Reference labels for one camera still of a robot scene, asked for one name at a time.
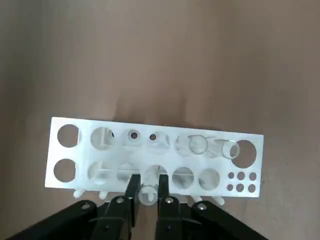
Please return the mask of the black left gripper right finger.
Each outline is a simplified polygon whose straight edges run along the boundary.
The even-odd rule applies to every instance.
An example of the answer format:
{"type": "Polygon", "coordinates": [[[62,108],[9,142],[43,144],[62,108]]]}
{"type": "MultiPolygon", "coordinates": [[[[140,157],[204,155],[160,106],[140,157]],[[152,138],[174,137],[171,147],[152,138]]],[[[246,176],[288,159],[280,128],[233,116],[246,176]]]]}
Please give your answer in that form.
{"type": "Polygon", "coordinates": [[[170,195],[169,177],[159,176],[156,240],[265,240],[210,201],[189,206],[170,195]]]}

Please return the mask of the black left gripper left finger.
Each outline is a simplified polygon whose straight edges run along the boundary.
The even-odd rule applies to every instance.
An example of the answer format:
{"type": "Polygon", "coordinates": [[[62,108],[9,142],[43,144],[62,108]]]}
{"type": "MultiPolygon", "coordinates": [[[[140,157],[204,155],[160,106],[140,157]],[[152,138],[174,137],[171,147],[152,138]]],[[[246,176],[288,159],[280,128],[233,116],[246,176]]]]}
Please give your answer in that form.
{"type": "Polygon", "coordinates": [[[141,175],[130,177],[124,195],[97,206],[80,200],[11,236],[10,240],[129,240],[135,226],[141,175]]]}

